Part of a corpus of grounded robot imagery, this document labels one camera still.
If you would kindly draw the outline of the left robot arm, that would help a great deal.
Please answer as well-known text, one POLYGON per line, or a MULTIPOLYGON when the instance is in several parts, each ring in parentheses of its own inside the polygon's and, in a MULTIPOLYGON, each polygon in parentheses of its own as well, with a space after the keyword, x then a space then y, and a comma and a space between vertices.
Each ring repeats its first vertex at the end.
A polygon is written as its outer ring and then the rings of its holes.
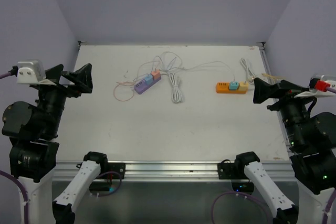
POLYGON ((6 73, 38 92, 35 104, 14 102, 2 116, 2 134, 12 144, 10 173, 4 176, 19 189, 24 223, 74 223, 78 205, 91 183, 109 172, 106 154, 89 152, 65 191, 52 197, 59 149, 56 138, 65 103, 68 98, 92 92, 91 72, 89 63, 71 72, 64 71, 61 64, 46 70, 39 61, 31 60, 19 62, 6 73))

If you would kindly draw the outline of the teal usb charger plug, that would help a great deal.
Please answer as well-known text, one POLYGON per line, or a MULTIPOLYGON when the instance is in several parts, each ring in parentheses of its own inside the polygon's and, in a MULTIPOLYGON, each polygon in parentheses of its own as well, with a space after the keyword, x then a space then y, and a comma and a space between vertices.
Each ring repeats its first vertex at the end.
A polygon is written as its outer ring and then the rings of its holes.
POLYGON ((229 83, 229 89, 230 90, 237 90, 239 88, 239 82, 232 81, 229 83))

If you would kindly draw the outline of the orange power strip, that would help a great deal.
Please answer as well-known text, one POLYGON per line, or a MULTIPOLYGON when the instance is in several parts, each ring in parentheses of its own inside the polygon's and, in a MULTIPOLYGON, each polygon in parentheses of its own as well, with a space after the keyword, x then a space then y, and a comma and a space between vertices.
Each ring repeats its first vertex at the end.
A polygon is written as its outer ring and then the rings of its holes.
POLYGON ((248 84, 244 82, 218 82, 216 84, 217 93, 245 94, 248 84))

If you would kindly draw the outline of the pink usb charger plug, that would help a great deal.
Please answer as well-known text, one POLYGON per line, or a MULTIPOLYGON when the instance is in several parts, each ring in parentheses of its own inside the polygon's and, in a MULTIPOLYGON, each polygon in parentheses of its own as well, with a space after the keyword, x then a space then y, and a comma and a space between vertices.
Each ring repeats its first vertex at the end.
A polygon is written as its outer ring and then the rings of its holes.
POLYGON ((160 73, 159 69, 153 70, 151 72, 151 75, 153 77, 153 80, 157 80, 161 77, 161 73, 160 73))

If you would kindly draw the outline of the purple power strip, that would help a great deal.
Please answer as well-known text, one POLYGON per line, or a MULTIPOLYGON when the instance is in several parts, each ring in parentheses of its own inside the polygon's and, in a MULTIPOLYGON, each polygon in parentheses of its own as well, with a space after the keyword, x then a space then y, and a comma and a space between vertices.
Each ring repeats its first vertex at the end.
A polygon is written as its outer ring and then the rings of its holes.
POLYGON ((146 90, 148 90, 150 87, 152 87, 153 85, 155 85, 157 82, 159 82, 161 80, 161 77, 157 80, 153 80, 153 83, 149 86, 147 86, 144 83, 144 78, 139 81, 137 84, 134 85, 134 90, 137 94, 142 94, 143 92, 145 92, 146 90))

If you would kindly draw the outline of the yellow usb charger plug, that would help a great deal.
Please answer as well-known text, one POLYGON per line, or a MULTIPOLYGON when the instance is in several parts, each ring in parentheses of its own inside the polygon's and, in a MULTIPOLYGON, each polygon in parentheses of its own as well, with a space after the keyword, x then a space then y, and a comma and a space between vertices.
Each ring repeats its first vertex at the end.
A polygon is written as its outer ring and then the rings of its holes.
POLYGON ((240 82, 239 83, 239 90, 245 91, 248 90, 249 83, 248 82, 240 82))

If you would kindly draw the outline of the blue usb charger plug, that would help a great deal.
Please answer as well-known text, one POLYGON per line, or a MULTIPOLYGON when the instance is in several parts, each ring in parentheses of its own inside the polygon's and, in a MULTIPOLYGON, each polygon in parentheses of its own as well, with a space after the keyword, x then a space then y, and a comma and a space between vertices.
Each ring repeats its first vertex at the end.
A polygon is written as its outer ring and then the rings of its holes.
POLYGON ((144 83, 149 86, 153 83, 153 76, 151 74, 147 75, 145 78, 144 78, 144 83))

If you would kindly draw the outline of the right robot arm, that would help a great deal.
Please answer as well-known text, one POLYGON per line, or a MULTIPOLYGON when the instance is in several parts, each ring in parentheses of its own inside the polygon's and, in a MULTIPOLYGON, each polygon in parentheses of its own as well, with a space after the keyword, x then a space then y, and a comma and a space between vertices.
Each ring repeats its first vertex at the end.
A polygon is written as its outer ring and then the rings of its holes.
POLYGON ((295 205, 279 189, 254 152, 236 156, 234 172, 248 178, 262 195, 272 214, 273 223, 329 223, 335 201, 335 114, 322 112, 311 116, 317 99, 335 94, 334 81, 311 78, 308 87, 286 80, 275 84, 254 79, 255 104, 277 99, 268 105, 280 113, 290 150, 291 166, 299 188, 295 205))

